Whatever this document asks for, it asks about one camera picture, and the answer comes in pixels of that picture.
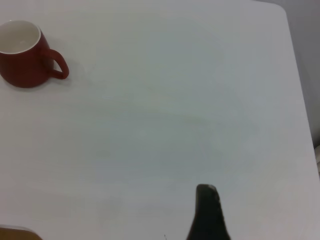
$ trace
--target gray wall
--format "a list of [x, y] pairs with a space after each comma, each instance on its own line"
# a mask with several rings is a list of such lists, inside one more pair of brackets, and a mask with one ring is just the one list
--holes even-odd
[[320, 145], [320, 0], [261, 0], [286, 11], [313, 145]]

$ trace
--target mug handle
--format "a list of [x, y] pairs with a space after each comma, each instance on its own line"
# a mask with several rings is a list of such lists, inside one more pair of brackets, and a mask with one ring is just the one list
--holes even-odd
[[49, 71], [50, 77], [53, 77], [55, 79], [66, 79], [68, 77], [68, 75], [69, 75], [68, 65], [67, 65], [64, 57], [59, 52], [52, 50], [52, 49], [43, 49], [41, 51], [41, 55], [43, 57], [55, 60], [56, 63], [61, 68], [61, 71], [57, 71], [54, 69], [50, 70]]

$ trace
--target black object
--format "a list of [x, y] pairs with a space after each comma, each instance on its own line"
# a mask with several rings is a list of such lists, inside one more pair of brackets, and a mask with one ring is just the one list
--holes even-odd
[[196, 187], [195, 216], [187, 240], [231, 240], [219, 194], [212, 185]]

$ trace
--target mug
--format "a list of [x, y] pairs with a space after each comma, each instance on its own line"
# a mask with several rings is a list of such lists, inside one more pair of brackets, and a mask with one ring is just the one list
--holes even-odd
[[[61, 71], [54, 70], [54, 61]], [[0, 26], [0, 75], [15, 87], [33, 88], [50, 77], [66, 79], [69, 68], [37, 25], [15, 20]]]

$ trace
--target table surface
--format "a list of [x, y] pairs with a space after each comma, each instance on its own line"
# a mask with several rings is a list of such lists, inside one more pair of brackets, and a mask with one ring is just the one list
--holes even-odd
[[0, 81], [0, 224], [44, 240], [185, 239], [197, 184], [237, 240], [320, 236], [286, 13], [241, 1], [7, 1], [70, 68]]

